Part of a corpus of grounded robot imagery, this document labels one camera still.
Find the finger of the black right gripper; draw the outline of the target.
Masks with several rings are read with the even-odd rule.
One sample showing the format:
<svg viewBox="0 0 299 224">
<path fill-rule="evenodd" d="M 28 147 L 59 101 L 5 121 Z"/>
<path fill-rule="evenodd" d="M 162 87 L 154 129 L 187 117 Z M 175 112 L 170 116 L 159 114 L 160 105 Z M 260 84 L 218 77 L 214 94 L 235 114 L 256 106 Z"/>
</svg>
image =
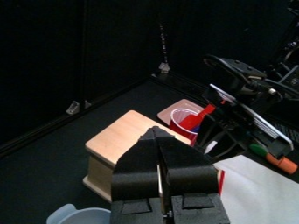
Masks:
<svg viewBox="0 0 299 224">
<path fill-rule="evenodd" d="M 232 158 L 243 154 L 248 150 L 250 135 L 242 128 L 230 129 L 226 131 L 223 138 L 218 142 L 216 160 Z"/>
<path fill-rule="evenodd" d="M 216 135 L 218 123 L 212 115 L 206 115 L 200 123 L 195 147 L 203 147 Z"/>
</svg>

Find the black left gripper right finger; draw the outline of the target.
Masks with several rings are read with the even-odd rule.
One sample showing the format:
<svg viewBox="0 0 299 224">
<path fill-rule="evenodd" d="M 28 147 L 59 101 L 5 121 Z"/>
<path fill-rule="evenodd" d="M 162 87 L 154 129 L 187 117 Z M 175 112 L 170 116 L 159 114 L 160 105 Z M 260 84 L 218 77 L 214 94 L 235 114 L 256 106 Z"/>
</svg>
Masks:
<svg viewBox="0 0 299 224">
<path fill-rule="evenodd" d="M 218 171 L 206 156 L 155 127 L 155 148 L 167 224 L 230 224 Z"/>
</svg>

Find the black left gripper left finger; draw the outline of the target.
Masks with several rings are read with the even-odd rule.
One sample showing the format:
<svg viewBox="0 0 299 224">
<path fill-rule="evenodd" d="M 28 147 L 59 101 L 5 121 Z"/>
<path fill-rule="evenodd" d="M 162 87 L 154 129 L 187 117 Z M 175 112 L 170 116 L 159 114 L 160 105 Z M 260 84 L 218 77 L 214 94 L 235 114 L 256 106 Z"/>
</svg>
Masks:
<svg viewBox="0 0 299 224">
<path fill-rule="evenodd" d="M 158 126 L 150 128 L 116 161 L 109 224 L 164 224 L 156 146 L 164 135 Z"/>
</svg>

